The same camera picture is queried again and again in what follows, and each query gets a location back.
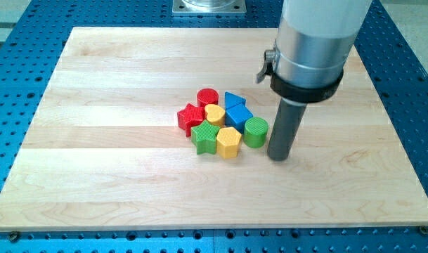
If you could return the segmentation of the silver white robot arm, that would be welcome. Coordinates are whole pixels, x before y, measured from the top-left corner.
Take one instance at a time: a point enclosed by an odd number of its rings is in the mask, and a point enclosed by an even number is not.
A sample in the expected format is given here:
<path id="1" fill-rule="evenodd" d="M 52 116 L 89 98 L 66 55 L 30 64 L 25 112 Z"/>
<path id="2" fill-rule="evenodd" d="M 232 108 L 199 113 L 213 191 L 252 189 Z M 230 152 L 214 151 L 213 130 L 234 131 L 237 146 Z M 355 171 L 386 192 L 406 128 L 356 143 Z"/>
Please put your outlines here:
<path id="1" fill-rule="evenodd" d="M 330 98 L 371 5 L 370 0 L 285 0 L 274 47 L 256 82 L 295 103 Z"/>

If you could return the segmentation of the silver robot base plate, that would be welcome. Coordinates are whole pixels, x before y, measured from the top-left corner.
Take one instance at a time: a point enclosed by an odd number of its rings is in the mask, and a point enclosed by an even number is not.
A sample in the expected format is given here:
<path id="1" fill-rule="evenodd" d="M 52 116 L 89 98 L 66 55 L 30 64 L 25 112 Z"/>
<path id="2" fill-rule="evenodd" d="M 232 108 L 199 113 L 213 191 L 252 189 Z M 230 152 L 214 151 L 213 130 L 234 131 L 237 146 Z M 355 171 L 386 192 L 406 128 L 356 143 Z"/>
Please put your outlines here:
<path id="1" fill-rule="evenodd" d="M 245 0 L 173 0 L 172 13 L 245 13 Z"/>

